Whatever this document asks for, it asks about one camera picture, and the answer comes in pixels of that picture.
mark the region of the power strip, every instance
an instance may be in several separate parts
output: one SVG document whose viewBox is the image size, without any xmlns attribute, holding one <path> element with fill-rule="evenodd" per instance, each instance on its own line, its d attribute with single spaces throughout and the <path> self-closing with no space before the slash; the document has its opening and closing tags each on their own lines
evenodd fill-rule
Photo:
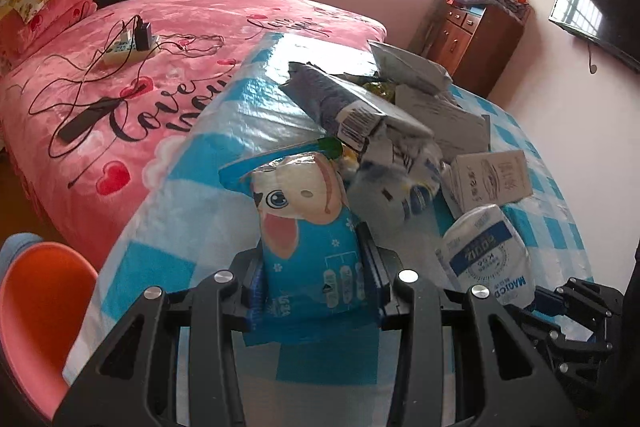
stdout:
<svg viewBox="0 0 640 427">
<path fill-rule="evenodd" d="M 127 32 L 126 40 L 122 39 L 118 42 L 114 42 L 111 45 L 100 61 L 107 66 L 121 66 L 125 62 L 127 64 L 133 64 L 145 60 L 145 58 L 151 58 L 158 54 L 160 48 L 160 37 L 153 36 L 153 44 L 151 50 L 138 51 L 136 49 L 136 43 L 132 42 L 131 32 Z"/>
</svg>

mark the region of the cabinet drawer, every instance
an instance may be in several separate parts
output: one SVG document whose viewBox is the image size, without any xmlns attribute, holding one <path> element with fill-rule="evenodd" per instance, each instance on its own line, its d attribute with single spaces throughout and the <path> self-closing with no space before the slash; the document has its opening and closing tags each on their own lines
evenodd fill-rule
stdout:
<svg viewBox="0 0 640 427">
<path fill-rule="evenodd" d="M 465 21 L 462 23 L 462 27 L 469 33 L 474 33 L 480 23 L 480 17 L 473 15 L 472 13 L 466 14 Z"/>
<path fill-rule="evenodd" d="M 456 26 L 462 26 L 462 22 L 465 20 L 466 12 L 453 6 L 447 6 L 447 19 L 453 22 Z"/>
<path fill-rule="evenodd" d="M 440 29 L 440 34 L 429 49 L 427 58 L 446 68 L 449 74 L 453 74 L 462 60 L 470 40 L 469 33 L 453 23 L 445 21 Z"/>
</svg>

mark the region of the white pouch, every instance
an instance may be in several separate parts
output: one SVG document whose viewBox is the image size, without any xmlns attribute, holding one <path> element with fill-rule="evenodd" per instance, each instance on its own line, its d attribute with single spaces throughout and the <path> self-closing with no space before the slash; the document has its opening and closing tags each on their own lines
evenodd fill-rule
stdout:
<svg viewBox="0 0 640 427">
<path fill-rule="evenodd" d="M 500 304 L 524 308 L 536 284 L 529 252 L 496 204 L 470 210 L 442 238 L 436 256 L 455 289 L 486 286 Z"/>
</svg>

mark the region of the barcode label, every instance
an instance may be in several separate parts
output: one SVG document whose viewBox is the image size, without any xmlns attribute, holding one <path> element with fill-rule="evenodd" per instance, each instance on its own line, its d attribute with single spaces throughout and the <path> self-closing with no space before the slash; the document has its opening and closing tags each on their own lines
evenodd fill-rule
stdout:
<svg viewBox="0 0 640 427">
<path fill-rule="evenodd" d="M 362 100 L 350 103 L 338 113 L 338 139 L 358 152 L 365 146 L 365 140 L 380 123 L 380 115 Z"/>
</svg>

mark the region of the brown cabinet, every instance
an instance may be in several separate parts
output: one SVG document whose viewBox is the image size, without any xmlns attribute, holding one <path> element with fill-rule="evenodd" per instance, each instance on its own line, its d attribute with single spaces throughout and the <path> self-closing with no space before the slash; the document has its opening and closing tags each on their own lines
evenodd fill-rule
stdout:
<svg viewBox="0 0 640 427">
<path fill-rule="evenodd" d="M 522 24 L 497 6 L 473 12 L 447 6 L 427 58 L 444 66 L 457 86 L 487 97 L 523 31 Z"/>
</svg>

